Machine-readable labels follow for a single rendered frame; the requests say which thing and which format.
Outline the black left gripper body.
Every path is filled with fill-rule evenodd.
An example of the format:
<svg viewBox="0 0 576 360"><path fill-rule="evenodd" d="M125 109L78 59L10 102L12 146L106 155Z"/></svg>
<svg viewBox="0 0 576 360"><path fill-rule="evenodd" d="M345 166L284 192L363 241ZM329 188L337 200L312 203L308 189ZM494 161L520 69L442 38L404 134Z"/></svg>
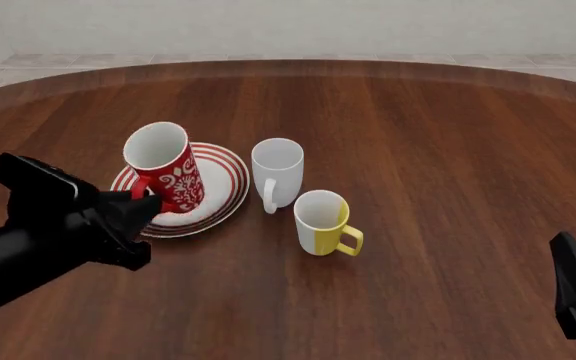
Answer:
<svg viewBox="0 0 576 360"><path fill-rule="evenodd" d="M151 260L151 248L137 237L124 237L103 218L100 191L78 191L70 214L70 267L102 263L129 270L141 269Z"/></svg>

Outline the red patterned mug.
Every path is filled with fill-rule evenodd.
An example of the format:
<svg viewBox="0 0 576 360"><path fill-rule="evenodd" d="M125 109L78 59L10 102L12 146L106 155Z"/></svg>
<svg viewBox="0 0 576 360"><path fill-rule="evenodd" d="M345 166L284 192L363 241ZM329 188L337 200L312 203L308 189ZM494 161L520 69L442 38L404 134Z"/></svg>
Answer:
<svg viewBox="0 0 576 360"><path fill-rule="evenodd" d="M185 214L196 209L205 188L188 134L173 122L154 122L139 128L123 147L126 164L135 171L134 199L151 190L162 199L161 212Z"/></svg>

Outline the white plate with red rings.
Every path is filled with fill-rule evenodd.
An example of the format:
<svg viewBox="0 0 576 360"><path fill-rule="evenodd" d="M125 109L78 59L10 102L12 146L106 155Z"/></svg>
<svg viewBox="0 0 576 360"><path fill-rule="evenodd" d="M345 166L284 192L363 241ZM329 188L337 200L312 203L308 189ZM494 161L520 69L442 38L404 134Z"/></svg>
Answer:
<svg viewBox="0 0 576 360"><path fill-rule="evenodd" d="M204 199L191 212L157 215L141 231L143 236L175 238L200 233L232 215L248 194L249 170L235 152L212 143L186 142L182 148L193 152Z"/></svg>

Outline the yellow and white mug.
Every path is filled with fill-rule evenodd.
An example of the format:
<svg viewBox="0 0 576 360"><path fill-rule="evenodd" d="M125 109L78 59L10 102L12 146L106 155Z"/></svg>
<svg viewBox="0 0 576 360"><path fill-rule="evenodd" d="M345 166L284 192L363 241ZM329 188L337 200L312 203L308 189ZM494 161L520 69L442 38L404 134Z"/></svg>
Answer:
<svg viewBox="0 0 576 360"><path fill-rule="evenodd" d="M293 213L299 243L307 253L326 256L341 251L352 257L360 254L364 235L347 224L350 208L339 194L308 191L295 201Z"/></svg>

